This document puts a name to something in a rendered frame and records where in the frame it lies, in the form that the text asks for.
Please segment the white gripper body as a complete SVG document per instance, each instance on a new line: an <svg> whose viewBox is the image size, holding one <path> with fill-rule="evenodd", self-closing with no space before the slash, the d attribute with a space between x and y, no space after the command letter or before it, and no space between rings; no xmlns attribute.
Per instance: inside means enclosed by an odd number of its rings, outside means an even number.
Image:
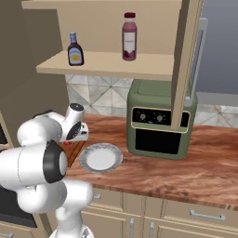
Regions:
<svg viewBox="0 0 238 238"><path fill-rule="evenodd" d="M76 141L86 141L86 140L88 140L88 135L81 135L81 136L77 136L73 139L61 140L60 142L76 142Z"/></svg>

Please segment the wooden cutting board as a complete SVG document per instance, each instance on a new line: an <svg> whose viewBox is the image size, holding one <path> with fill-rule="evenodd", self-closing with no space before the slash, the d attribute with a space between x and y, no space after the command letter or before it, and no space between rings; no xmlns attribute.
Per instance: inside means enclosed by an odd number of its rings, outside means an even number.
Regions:
<svg viewBox="0 0 238 238"><path fill-rule="evenodd" d="M63 142L59 143L60 147L65 151L65 153L67 155L67 166L68 167L72 166L74 160L76 159L76 157L82 150L84 144L85 143L83 141L76 141L68 146L63 145Z"/></svg>

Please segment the grey rimmed white plate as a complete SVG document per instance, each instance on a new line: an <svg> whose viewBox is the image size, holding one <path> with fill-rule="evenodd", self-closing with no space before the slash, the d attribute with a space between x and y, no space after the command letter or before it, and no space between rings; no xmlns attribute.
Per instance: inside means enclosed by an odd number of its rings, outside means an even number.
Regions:
<svg viewBox="0 0 238 238"><path fill-rule="evenodd" d="M79 156L83 169L93 173L113 171L123 162L121 150L111 143L96 143L86 147Z"/></svg>

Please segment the dark condiment bottle blue cap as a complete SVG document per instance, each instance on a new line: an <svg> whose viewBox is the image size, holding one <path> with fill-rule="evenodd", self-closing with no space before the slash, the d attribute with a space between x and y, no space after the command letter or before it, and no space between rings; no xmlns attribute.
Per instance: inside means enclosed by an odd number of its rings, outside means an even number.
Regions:
<svg viewBox="0 0 238 238"><path fill-rule="evenodd" d="M71 66L82 66L84 61L84 52L77 43L76 33L70 33L71 43L68 46L68 61Z"/></svg>

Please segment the brown tall cabinet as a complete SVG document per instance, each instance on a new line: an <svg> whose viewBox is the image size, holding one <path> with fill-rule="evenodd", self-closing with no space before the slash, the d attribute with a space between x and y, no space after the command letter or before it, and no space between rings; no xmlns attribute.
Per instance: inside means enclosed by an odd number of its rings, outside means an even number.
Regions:
<svg viewBox="0 0 238 238"><path fill-rule="evenodd" d="M17 147L19 126L69 104L65 77L36 66L61 52L57 11L28 10L22 0L0 0L0 150Z"/></svg>

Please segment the maroon bottle white label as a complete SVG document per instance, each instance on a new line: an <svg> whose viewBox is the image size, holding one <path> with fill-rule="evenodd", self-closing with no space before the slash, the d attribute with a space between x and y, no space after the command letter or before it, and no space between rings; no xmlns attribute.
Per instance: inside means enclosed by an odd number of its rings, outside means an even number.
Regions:
<svg viewBox="0 0 238 238"><path fill-rule="evenodd" d="M137 33L135 22L136 13L126 12L125 23L122 28L123 59L132 61L137 57Z"/></svg>

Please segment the beige cabinet door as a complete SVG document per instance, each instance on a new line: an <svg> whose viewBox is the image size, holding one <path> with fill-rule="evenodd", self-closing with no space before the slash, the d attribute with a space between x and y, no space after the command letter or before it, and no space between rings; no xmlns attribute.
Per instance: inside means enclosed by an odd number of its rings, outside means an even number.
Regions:
<svg viewBox="0 0 238 238"><path fill-rule="evenodd" d="M182 0L171 83L171 129L180 127L203 0Z"/></svg>

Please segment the beige drawer front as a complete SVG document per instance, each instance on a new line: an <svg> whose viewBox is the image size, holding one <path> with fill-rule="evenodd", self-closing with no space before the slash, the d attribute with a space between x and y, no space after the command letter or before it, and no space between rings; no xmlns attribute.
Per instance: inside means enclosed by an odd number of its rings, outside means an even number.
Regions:
<svg viewBox="0 0 238 238"><path fill-rule="evenodd" d="M196 218L190 216L190 209L196 213L219 217L221 214L226 216L225 221L217 221L208 218ZM165 201L163 218L173 221L183 221L191 224L205 225L207 227L216 227L221 230L238 232L238 211L226 210L212 206L194 205L171 200Z"/></svg>
<svg viewBox="0 0 238 238"><path fill-rule="evenodd" d="M109 210L122 211L124 207L124 196L121 192L110 190L94 189L94 195L101 194L99 200L93 200L91 206L102 207Z"/></svg>

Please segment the green toaster oven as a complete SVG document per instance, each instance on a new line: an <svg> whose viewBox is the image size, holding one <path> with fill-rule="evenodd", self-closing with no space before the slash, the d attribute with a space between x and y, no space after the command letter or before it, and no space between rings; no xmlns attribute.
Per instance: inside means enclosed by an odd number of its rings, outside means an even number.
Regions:
<svg viewBox="0 0 238 238"><path fill-rule="evenodd" d="M171 83L134 79L127 95L126 147L136 155L179 160L187 155L197 96L185 106L179 132L171 125Z"/></svg>

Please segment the beige cupboard door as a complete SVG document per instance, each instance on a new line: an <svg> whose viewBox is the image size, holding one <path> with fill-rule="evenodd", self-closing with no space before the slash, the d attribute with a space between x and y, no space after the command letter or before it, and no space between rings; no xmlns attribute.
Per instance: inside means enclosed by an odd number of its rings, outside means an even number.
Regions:
<svg viewBox="0 0 238 238"><path fill-rule="evenodd" d="M135 220L134 238L139 238L140 217L93 211L83 211L82 216L95 238L129 238L130 219L133 218Z"/></svg>
<svg viewBox="0 0 238 238"><path fill-rule="evenodd" d="M149 238L154 222L153 238L238 238L237 232L219 231L161 219L145 218L143 238Z"/></svg>

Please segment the beige open wall cabinet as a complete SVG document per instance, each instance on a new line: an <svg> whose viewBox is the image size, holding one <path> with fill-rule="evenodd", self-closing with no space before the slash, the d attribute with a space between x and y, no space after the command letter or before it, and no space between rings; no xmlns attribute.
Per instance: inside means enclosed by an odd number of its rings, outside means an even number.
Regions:
<svg viewBox="0 0 238 238"><path fill-rule="evenodd" d="M174 49L182 0L27 0L24 9L55 9L63 50L36 66L40 73L119 78L172 78ZM137 58L122 59L126 12L136 13ZM85 63L68 61L70 33L84 52Z"/></svg>

